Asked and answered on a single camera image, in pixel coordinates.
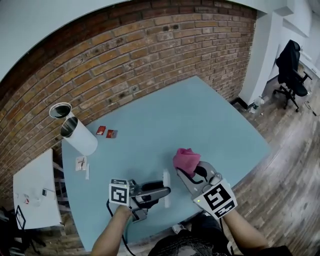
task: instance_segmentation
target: red card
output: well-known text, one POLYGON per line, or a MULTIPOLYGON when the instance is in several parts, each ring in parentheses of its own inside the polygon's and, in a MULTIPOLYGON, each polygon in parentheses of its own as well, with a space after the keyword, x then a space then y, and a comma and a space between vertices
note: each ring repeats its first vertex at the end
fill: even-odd
POLYGON ((98 130, 96 131, 96 135, 104 135, 106 130, 105 126, 99 126, 98 130))
POLYGON ((114 139, 117 137, 118 131, 117 130, 108 130, 106 133, 106 138, 114 139))

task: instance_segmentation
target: light blue table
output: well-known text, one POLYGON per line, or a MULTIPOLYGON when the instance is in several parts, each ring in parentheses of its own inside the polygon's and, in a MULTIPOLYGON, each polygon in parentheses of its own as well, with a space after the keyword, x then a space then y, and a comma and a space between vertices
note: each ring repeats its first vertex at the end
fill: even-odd
POLYGON ((146 220, 130 224, 128 242, 136 242, 179 223, 199 211, 177 176, 172 159, 178 148, 192 148, 211 163, 233 187, 268 153, 269 146, 251 124, 217 92, 192 77, 135 100, 90 123, 118 130, 116 139, 96 135, 98 147, 88 156, 90 178, 75 171, 80 155, 62 141, 66 190, 77 231, 87 251, 104 230, 111 178, 137 183, 171 175, 171 207, 160 201, 146 220))

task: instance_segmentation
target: brick wall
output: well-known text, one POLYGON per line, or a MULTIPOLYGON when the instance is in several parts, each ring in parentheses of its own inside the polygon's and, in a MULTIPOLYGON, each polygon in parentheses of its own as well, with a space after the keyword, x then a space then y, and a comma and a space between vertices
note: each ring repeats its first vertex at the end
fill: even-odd
POLYGON ((36 45, 0 84, 0 199, 13 174, 49 148, 61 159, 69 102, 88 124, 106 113, 199 76, 226 100, 243 84, 256 11, 212 0, 129 1, 86 15, 36 45))

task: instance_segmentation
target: human arm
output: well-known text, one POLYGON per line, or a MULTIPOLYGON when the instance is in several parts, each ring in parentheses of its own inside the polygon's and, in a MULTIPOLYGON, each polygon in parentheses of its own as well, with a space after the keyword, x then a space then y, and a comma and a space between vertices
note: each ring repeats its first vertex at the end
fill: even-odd
POLYGON ((127 206, 120 205, 110 222, 95 241, 91 256, 117 256, 122 235, 131 211, 127 206))
POLYGON ((254 256, 262 249, 269 247, 266 238, 251 226, 236 210, 230 211, 223 219, 236 245, 244 255, 254 256))

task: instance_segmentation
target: pink cloth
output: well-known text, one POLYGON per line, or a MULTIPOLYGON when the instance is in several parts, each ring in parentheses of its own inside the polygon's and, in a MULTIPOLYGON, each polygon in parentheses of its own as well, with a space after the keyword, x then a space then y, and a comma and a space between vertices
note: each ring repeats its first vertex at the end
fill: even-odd
POLYGON ((192 178, 197 165, 199 164, 201 155, 196 154, 191 148, 179 148, 173 157, 174 168, 180 168, 192 178))

